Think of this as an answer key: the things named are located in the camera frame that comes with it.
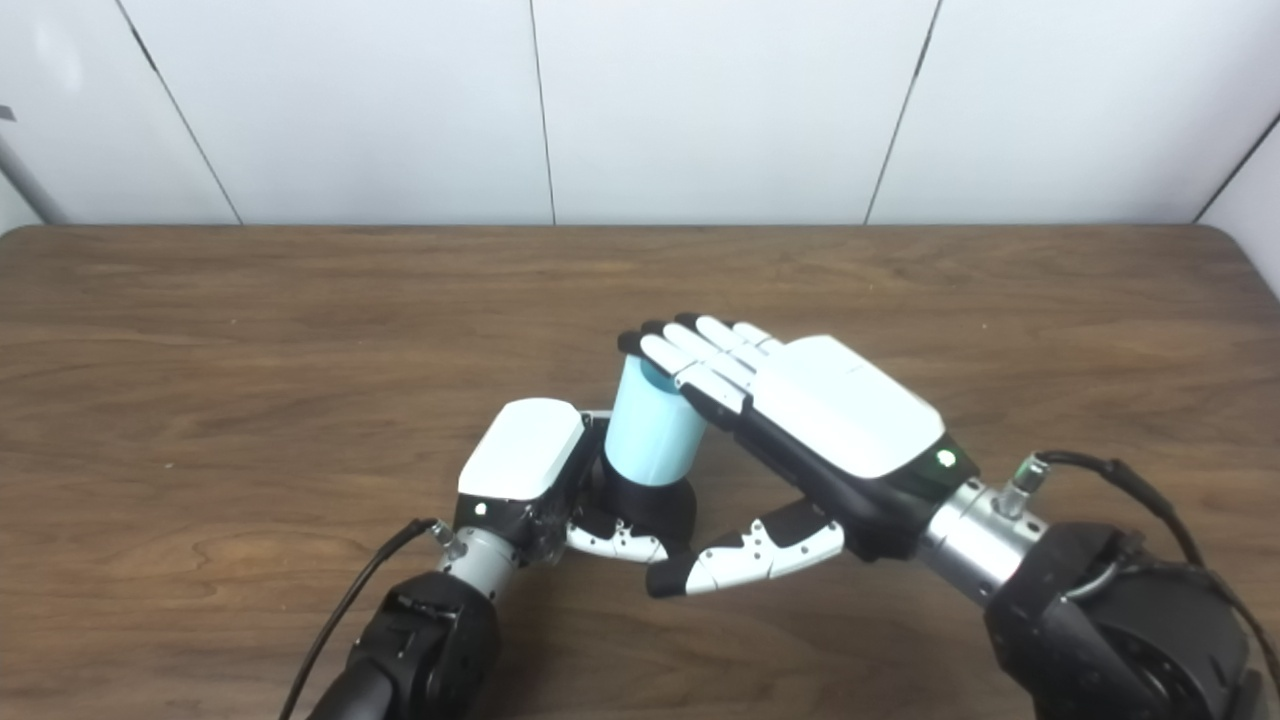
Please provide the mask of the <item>white and black left hand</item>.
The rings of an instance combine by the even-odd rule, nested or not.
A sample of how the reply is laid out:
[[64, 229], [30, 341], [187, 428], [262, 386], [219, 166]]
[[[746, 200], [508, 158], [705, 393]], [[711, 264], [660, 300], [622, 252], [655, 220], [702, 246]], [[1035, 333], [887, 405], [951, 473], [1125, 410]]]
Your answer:
[[603, 503], [608, 411], [558, 398], [508, 402], [460, 474], [454, 530], [467, 546], [486, 534], [516, 568], [553, 564], [566, 550], [655, 564], [680, 550]]

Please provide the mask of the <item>white and black right hand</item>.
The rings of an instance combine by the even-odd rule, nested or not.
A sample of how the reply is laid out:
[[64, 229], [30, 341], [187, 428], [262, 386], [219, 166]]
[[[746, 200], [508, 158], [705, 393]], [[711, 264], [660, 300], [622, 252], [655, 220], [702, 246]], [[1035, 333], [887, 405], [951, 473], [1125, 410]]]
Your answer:
[[783, 342], [748, 322], [682, 313], [618, 337], [713, 427], [800, 492], [646, 570], [653, 598], [785, 577], [842, 552], [909, 560], [979, 468], [941, 414], [829, 334]]

